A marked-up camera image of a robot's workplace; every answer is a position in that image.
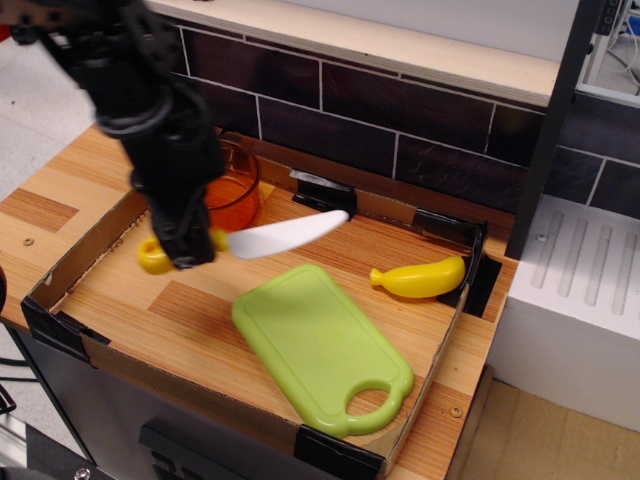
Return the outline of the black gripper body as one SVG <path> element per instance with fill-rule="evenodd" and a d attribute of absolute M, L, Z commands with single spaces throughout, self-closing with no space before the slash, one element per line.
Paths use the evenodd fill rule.
<path fill-rule="evenodd" d="M 204 206 L 206 187 L 224 165 L 201 89 L 163 86 L 141 112 L 100 113 L 97 119 L 105 134 L 122 143 L 133 165 L 132 187 L 153 209 Z"/>

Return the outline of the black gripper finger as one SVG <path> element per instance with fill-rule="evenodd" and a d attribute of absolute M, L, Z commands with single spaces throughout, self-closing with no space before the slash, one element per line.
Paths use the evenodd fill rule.
<path fill-rule="evenodd" d="M 196 187 L 149 197 L 153 231 L 177 269 L 193 268 L 215 258 L 205 196 L 206 188 Z"/>

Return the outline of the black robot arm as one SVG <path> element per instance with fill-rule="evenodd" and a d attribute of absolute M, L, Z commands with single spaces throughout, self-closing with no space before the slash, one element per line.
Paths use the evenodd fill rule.
<path fill-rule="evenodd" d="M 18 44 L 41 43 L 88 94 L 97 126 L 132 163 L 132 187 L 173 266 L 213 261 L 204 199 L 225 166 L 201 89 L 174 73 L 175 28 L 142 1 L 4 1 L 1 21 Z"/>

